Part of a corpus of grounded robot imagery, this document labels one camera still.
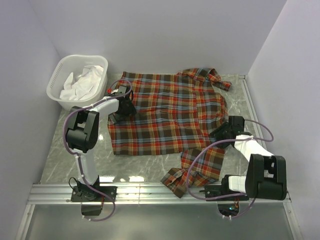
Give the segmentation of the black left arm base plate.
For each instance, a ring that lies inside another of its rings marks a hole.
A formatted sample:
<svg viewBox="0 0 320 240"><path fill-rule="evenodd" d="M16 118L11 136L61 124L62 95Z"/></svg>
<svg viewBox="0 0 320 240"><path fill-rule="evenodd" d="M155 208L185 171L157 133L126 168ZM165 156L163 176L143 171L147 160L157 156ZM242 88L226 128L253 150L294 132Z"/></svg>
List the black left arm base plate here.
<svg viewBox="0 0 320 240"><path fill-rule="evenodd" d="M70 201L74 203L115 201L117 195L116 186L98 186L98 191L110 197L110 199L96 191L89 189L86 185L84 185L81 188L78 188L77 186L74 187Z"/></svg>

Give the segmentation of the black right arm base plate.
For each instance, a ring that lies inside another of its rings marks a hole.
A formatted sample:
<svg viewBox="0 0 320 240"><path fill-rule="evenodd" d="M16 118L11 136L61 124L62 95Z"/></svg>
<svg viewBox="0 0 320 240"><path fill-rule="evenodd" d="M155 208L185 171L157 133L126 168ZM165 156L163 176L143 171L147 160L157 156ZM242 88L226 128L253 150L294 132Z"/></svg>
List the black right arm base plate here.
<svg viewBox="0 0 320 240"><path fill-rule="evenodd" d="M224 195L231 195L231 194L239 194L240 192L232 191L229 189L223 189L221 185L205 185L204 190L200 190L200 193L204 193L206 198L213 198L213 197L220 197ZM237 195L237 196L230 196L226 198L219 198L216 201L248 201L249 197L246 195Z"/></svg>

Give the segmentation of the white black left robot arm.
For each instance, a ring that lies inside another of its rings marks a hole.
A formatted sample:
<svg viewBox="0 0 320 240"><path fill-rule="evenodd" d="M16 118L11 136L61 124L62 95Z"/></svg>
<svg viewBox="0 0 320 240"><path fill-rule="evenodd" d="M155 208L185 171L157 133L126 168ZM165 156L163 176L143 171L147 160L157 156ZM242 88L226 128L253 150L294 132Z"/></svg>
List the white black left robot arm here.
<svg viewBox="0 0 320 240"><path fill-rule="evenodd" d="M78 177L73 188L76 196L96 201L104 195L94 161L99 123L109 117L112 123L118 124L135 115L137 111L132 100L132 85L120 85L96 103L71 108L63 125L63 144L77 165Z"/></svg>

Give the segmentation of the red brown plaid shirt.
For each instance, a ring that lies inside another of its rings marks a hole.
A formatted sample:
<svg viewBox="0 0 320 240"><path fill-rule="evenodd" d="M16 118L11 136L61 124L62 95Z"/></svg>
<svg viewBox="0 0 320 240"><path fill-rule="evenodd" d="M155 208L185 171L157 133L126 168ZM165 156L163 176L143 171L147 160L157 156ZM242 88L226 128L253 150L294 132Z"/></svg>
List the red brown plaid shirt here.
<svg viewBox="0 0 320 240"><path fill-rule="evenodd" d="M136 114L108 124L115 155L180 154L180 167L171 168L161 182L181 198L187 186L219 180L225 151L210 147L209 134L228 119L228 91L213 68L191 68L176 74L124 72L119 81L132 85Z"/></svg>

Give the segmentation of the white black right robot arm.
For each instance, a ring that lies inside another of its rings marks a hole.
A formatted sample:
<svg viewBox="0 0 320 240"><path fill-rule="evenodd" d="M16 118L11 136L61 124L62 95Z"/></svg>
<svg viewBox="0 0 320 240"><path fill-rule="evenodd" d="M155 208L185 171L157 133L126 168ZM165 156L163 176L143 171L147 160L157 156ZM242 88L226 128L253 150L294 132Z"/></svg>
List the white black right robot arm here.
<svg viewBox="0 0 320 240"><path fill-rule="evenodd" d="M267 151L245 131L245 121L242 116L229 116L228 121L209 134L213 142L219 142L219 149L232 146L248 161L245 176L224 176L220 194L226 200L245 194L249 198L282 201L287 196L286 160Z"/></svg>

